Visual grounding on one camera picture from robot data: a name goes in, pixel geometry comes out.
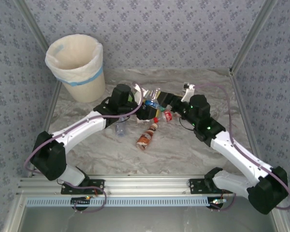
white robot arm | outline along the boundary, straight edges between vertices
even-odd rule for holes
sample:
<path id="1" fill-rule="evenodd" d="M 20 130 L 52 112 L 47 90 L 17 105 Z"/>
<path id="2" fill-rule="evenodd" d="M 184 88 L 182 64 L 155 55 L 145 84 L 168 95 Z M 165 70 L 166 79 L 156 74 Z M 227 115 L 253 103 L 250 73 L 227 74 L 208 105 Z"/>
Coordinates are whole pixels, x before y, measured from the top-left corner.
<path id="1" fill-rule="evenodd" d="M 129 95 L 132 96 L 133 101 L 128 101 Z M 31 163 L 49 180 L 59 179 L 70 183 L 72 186 L 87 186 L 88 177 L 80 169 L 66 163 L 66 154 L 83 139 L 105 129 L 118 120 L 118 118 L 103 118 L 104 115 L 122 115 L 136 109 L 138 104 L 134 101 L 134 98 L 140 100 L 139 94 L 133 96 L 128 86 L 119 84 L 113 90 L 110 98 L 105 99 L 80 121 L 53 134 L 42 132 L 37 138 L 34 149 L 50 138 L 56 136 L 58 138 L 41 148 L 31 158 Z M 281 167 L 274 169 L 252 155 L 238 142 L 234 141 L 232 143 L 230 134 L 210 116 L 210 105 L 207 103 L 205 96 L 194 95 L 193 85 L 186 88 L 186 94 L 182 98 L 174 94 L 161 92 L 158 96 L 158 102 L 162 107 L 170 105 L 173 112 L 179 113 L 182 118 L 194 126 L 194 134 L 200 141 L 221 153 L 243 173 L 244 176 L 239 176 L 230 174 L 221 168 L 213 169 L 204 178 L 206 187 L 210 191 L 215 193 L 218 189 L 225 189 L 236 193 L 238 196 L 249 199 L 252 205 L 264 214 L 270 212 L 287 197 L 288 193 L 282 186 L 260 167 L 273 172 L 287 184 L 285 170 Z M 136 111 L 136 115 L 141 120 L 151 119 L 156 115 L 156 109 L 150 106 L 140 107 Z M 258 165 L 242 156 L 233 145 L 240 148 Z"/>

black mounting plate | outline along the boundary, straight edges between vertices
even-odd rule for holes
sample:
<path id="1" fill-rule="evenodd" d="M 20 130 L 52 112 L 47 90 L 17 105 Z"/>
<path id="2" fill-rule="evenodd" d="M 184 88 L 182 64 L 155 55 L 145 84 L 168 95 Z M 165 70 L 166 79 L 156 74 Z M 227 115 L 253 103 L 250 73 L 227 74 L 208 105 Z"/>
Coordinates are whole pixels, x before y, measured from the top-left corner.
<path id="1" fill-rule="evenodd" d="M 90 179 L 88 180 L 87 183 L 87 187 L 88 186 L 95 186 L 95 187 L 99 187 L 101 189 L 104 189 L 104 184 L 105 184 L 105 180 L 102 179 Z M 77 189 L 77 188 L 72 188 L 69 185 L 63 183 L 62 184 L 62 188 L 61 188 L 61 194 L 62 195 L 95 195 L 97 193 L 97 195 L 102 195 L 102 191 L 100 190 L 94 190 L 92 188 L 89 189 Z"/>
<path id="2" fill-rule="evenodd" d="M 190 179 L 189 187 L 191 194 L 222 194 L 222 193 L 232 193 L 230 191 L 221 190 L 221 189 L 213 189 L 210 190 L 205 185 L 205 179 Z"/>

patterned wall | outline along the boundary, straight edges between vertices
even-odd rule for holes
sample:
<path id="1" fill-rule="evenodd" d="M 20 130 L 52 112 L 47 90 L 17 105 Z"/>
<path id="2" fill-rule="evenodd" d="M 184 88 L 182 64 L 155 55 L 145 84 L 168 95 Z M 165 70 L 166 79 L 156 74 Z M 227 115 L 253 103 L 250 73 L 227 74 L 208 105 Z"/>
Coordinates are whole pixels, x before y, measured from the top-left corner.
<path id="1" fill-rule="evenodd" d="M 106 68 L 229 67 L 264 0 L 26 0 L 49 43 L 97 38 Z"/>
<path id="2" fill-rule="evenodd" d="M 40 132 L 55 78 L 12 0 L 0 0 L 0 231 L 22 164 Z"/>
<path id="3" fill-rule="evenodd" d="M 236 76 L 261 153 L 290 184 L 290 0 L 278 1 Z"/>

plastic bottle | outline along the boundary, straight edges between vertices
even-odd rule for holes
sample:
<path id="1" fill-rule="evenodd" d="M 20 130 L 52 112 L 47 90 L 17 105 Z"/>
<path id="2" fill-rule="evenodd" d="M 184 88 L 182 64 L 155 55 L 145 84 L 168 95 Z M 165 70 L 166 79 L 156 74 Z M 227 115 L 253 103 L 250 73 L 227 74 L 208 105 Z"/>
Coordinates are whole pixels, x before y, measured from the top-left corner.
<path id="1" fill-rule="evenodd" d="M 141 135 L 139 140 L 136 142 L 136 147 L 141 149 L 142 151 L 144 151 L 148 147 L 148 145 L 153 137 L 153 134 L 155 133 L 157 128 L 158 128 L 158 125 L 156 123 L 153 123 L 149 127 L 149 129 L 147 131 L 145 131 Z"/>
<path id="2" fill-rule="evenodd" d="M 150 94 L 147 97 L 147 100 L 145 101 L 145 105 L 150 105 L 156 109 L 160 108 L 160 105 L 157 101 L 158 95 L 160 94 L 160 89 L 157 88 L 156 90 L 153 90 L 150 92 Z"/>
<path id="3" fill-rule="evenodd" d="M 165 110 L 161 112 L 161 114 L 158 117 L 155 117 L 152 119 L 154 123 L 158 122 L 169 122 L 172 120 L 172 113 L 169 110 Z"/>
<path id="4" fill-rule="evenodd" d="M 126 122 L 123 117 L 116 123 L 115 132 L 118 137 L 124 137 L 126 135 Z"/>

white plastic piece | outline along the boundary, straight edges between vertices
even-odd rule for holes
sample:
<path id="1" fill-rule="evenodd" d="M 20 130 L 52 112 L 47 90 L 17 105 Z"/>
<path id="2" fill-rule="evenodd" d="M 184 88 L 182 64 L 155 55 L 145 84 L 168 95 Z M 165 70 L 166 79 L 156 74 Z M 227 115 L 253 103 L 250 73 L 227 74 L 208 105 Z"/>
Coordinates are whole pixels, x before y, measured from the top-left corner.
<path id="1" fill-rule="evenodd" d="M 72 130 L 68 134 L 65 134 L 64 136 L 61 136 L 60 138 L 56 139 L 56 141 L 58 143 L 64 144 L 66 154 L 82 140 L 86 139 L 88 136 L 92 135 L 93 133 L 101 131 L 105 128 L 106 120 L 102 117 L 96 118 L 94 120 L 88 120 L 89 118 L 91 118 L 93 116 L 98 116 L 98 115 L 101 116 L 100 113 L 98 113 L 96 111 L 91 111 L 86 117 L 82 118 L 78 122 L 75 122 L 74 124 L 72 124 L 71 126 L 65 128 L 63 130 L 60 130 L 60 131 L 53 133 L 54 136 L 56 136 L 58 134 L 62 134 L 66 130 L 68 130 L 69 128 L 76 125 L 77 123 L 84 121 L 84 120 L 86 121 L 83 125 L 75 128 L 74 130 Z"/>
<path id="2" fill-rule="evenodd" d="M 218 172 L 213 182 L 218 189 L 225 189 L 236 193 L 237 196 L 242 196 L 248 199 L 247 188 L 252 187 L 248 179 L 242 175 L 230 174 L 223 170 Z"/>
<path id="3" fill-rule="evenodd" d="M 259 158 L 251 154 L 247 149 L 241 146 L 237 141 L 234 143 L 250 158 L 256 161 L 260 166 L 271 171 L 271 165 L 263 162 Z M 232 164 L 235 165 L 247 177 L 248 181 L 255 186 L 259 183 L 259 177 L 266 177 L 267 172 L 261 170 L 258 166 L 247 160 L 239 153 L 230 141 L 230 134 L 227 131 L 222 131 L 216 135 L 216 138 L 211 141 L 211 147 L 226 157 Z"/>
<path id="4" fill-rule="evenodd" d="M 140 89 L 140 87 L 138 85 L 134 85 L 133 87 L 136 90 L 136 93 L 134 94 L 134 100 L 135 100 L 135 102 L 140 102 L 140 100 L 141 100 L 141 89 Z M 144 88 L 142 88 L 142 90 L 143 90 L 143 97 L 145 98 L 147 96 L 149 90 L 148 89 L 144 89 Z"/>
<path id="5" fill-rule="evenodd" d="M 186 88 L 186 93 L 181 102 L 189 102 L 190 98 L 194 95 L 194 87 L 195 85 L 189 85 L 188 88 Z"/>
<path id="6" fill-rule="evenodd" d="M 74 186 L 80 185 L 84 179 L 85 175 L 80 170 L 68 164 L 64 173 L 58 178 L 58 180 L 69 182 Z"/>

